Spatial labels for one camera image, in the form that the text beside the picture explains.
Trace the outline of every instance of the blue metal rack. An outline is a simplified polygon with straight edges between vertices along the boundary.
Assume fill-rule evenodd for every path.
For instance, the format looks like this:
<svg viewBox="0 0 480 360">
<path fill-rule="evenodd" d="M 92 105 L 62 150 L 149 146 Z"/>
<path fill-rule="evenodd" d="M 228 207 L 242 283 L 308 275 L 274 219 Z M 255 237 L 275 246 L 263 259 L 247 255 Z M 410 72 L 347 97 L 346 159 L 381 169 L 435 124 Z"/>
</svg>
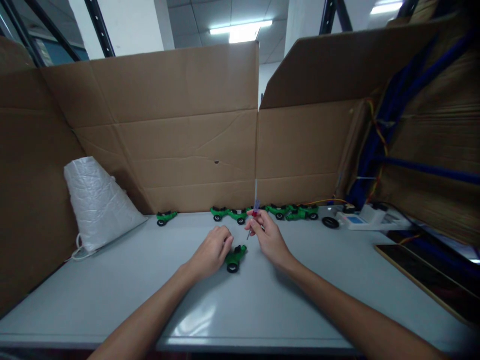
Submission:
<svg viewBox="0 0 480 360">
<path fill-rule="evenodd" d="M 380 129 L 387 143 L 390 143 L 392 140 L 397 125 L 399 124 L 409 101 L 423 88 L 429 85 L 439 74 L 458 60 L 469 49 L 476 36 L 476 29 L 472 29 L 434 65 L 423 71 L 425 63 L 437 41 L 435 38 L 423 51 L 415 56 L 415 58 L 403 70 L 393 77 L 377 114 L 377 118 L 383 120 L 380 123 Z M 480 176 L 476 173 L 466 173 L 402 159 L 385 157 L 384 146 L 380 141 L 380 137 L 376 133 L 376 129 L 372 128 L 360 157 L 358 176 L 361 178 L 375 178 L 382 163 L 388 163 L 423 173 L 480 185 Z M 372 186 L 372 180 L 370 179 L 358 179 L 346 198 L 348 202 L 356 205 L 359 209 L 364 206 L 367 200 L 367 193 Z"/>
</svg>

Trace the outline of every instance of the fluorescent light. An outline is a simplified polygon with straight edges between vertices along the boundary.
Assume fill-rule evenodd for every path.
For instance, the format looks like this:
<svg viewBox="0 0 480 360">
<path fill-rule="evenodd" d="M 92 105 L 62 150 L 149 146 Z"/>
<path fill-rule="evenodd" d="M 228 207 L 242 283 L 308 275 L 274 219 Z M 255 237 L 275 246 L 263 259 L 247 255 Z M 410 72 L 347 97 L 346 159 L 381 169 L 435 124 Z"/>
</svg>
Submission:
<svg viewBox="0 0 480 360">
<path fill-rule="evenodd" d="M 230 34 L 230 44 L 257 40 L 260 28 L 269 27 L 273 21 L 251 22 L 243 25 L 220 27 L 210 30 L 210 35 Z"/>
<path fill-rule="evenodd" d="M 388 4 L 388 5 L 375 6 L 371 10 L 370 15 L 392 13 L 392 12 L 400 10 L 402 5 L 403 5 L 403 2 L 395 2 L 395 3 Z"/>
</svg>

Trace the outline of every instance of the white bag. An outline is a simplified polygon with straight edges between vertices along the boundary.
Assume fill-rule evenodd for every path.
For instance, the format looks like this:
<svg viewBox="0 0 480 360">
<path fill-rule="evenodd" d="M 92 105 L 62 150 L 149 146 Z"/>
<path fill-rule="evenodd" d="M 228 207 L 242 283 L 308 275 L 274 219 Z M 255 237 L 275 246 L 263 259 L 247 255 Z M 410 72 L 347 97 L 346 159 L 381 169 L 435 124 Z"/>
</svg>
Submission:
<svg viewBox="0 0 480 360">
<path fill-rule="evenodd" d="M 65 166 L 64 175 L 80 233 L 73 260 L 83 260 L 98 249 L 147 221 L 115 182 L 91 156 Z M 76 257 L 81 249 L 87 256 Z"/>
</svg>

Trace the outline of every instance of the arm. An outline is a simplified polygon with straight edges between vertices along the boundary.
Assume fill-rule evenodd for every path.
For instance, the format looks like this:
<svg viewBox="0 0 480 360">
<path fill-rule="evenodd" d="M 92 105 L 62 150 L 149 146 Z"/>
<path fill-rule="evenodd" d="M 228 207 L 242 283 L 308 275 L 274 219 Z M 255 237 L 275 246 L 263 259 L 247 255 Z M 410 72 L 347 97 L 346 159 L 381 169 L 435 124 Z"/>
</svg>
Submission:
<svg viewBox="0 0 480 360">
<path fill-rule="evenodd" d="M 193 257 L 130 315 L 89 359 L 143 359 L 185 294 L 197 282 L 220 269 L 233 241 L 226 226 L 216 226 Z"/>
<path fill-rule="evenodd" d="M 444 359 L 445 355 L 382 313 L 372 309 L 303 266 L 289 251 L 269 214 L 250 220 L 266 257 L 310 297 L 369 359 Z"/>
</svg>

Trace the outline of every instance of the green toy car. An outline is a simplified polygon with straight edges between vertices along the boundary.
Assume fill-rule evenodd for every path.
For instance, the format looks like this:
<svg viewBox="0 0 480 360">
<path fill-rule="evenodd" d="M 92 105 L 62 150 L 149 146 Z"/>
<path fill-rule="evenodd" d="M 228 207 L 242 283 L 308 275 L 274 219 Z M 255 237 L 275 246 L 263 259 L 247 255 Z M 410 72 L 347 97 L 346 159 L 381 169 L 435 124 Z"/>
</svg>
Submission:
<svg viewBox="0 0 480 360">
<path fill-rule="evenodd" d="M 156 214 L 156 218 L 158 219 L 158 221 L 156 222 L 156 224 L 159 226 L 159 227 L 164 227 L 165 225 L 167 225 L 167 223 L 172 220 L 174 217 L 176 217 L 179 213 L 174 211 L 174 212 L 166 212 L 164 214 L 162 214 L 161 212 L 157 213 Z"/>
<path fill-rule="evenodd" d="M 210 209 L 210 212 L 213 215 L 213 220 L 215 220 L 217 223 L 222 221 L 224 217 L 230 214 L 230 210 L 226 207 L 222 207 L 221 209 L 219 209 L 218 207 L 214 206 Z"/>
<path fill-rule="evenodd" d="M 230 215 L 230 217 L 233 219 L 233 220 L 236 220 L 236 222 L 238 223 L 238 225 L 244 225 L 245 222 L 247 221 L 247 218 L 249 217 L 247 215 L 247 211 L 249 209 L 243 209 L 243 210 L 230 210 L 230 212 L 228 213 L 228 215 Z"/>
<path fill-rule="evenodd" d="M 225 258 L 226 270 L 230 274 L 235 274 L 240 269 L 240 260 L 245 256 L 247 247 L 245 245 L 237 246 L 233 252 L 229 252 Z"/>
<path fill-rule="evenodd" d="M 289 205 L 288 208 L 290 209 L 290 214 L 285 217 L 287 221 L 319 219 L 319 207 L 316 205 L 310 207 L 306 205 Z"/>
<path fill-rule="evenodd" d="M 266 206 L 266 211 L 275 215 L 277 220 L 283 220 L 285 215 L 287 215 L 291 210 L 288 206 L 278 207 L 276 205 L 271 204 L 270 206 Z"/>
<path fill-rule="evenodd" d="M 307 205 L 300 205 L 300 210 L 307 213 L 310 220 L 318 220 L 319 219 L 319 206 L 307 206 Z"/>
</svg>

